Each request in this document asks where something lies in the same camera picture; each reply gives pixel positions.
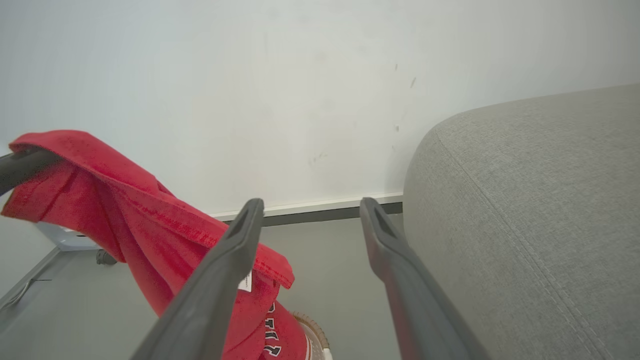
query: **gray sofa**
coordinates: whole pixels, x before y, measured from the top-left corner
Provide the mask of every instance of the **gray sofa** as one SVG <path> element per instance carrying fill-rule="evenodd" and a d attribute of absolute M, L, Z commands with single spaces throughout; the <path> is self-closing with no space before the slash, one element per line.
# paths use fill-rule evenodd
<path fill-rule="evenodd" d="M 440 123 L 404 227 L 492 359 L 640 359 L 640 85 Z"/>

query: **baseboard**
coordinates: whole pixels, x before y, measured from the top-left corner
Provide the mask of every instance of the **baseboard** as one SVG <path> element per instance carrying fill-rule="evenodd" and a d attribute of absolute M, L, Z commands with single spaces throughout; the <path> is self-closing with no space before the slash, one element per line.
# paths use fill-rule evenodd
<path fill-rule="evenodd" d="M 348 197 L 345 199 L 324 200 L 315 202 L 304 202 L 302 204 L 291 204 L 282 206 L 272 206 L 264 209 L 265 217 L 274 217 L 278 215 L 290 215 L 298 213 L 310 213 L 314 211 L 335 210 L 344 208 L 355 208 L 360 206 L 363 197 L 372 197 L 380 204 L 389 204 L 392 202 L 402 202 L 402 192 L 382 193 L 375 195 L 363 195 L 358 197 Z M 236 218 L 240 210 L 229 211 L 226 213 L 209 214 L 209 216 L 220 221 L 229 221 Z"/>

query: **red cloth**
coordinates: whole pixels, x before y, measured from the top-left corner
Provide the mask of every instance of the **red cloth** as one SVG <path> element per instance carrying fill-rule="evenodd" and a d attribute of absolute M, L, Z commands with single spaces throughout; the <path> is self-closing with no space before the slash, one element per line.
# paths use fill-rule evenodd
<path fill-rule="evenodd" d="M 129 264 L 149 304 L 162 315 L 227 225 L 180 201 L 152 174 L 88 133 L 30 133 L 9 147 L 15 152 L 32 145 L 65 161 L 16 187 L 2 215 L 58 224 L 89 236 L 115 259 Z M 293 280 L 287 260 L 260 244 L 252 292 L 237 294 L 224 360 L 261 356 L 264 322 L 272 317 L 268 311 L 280 285 L 289 288 Z M 278 323 L 295 322 L 286 311 L 278 315 Z M 300 326 L 282 331 L 289 342 L 278 357 L 303 359 L 306 338 Z"/>

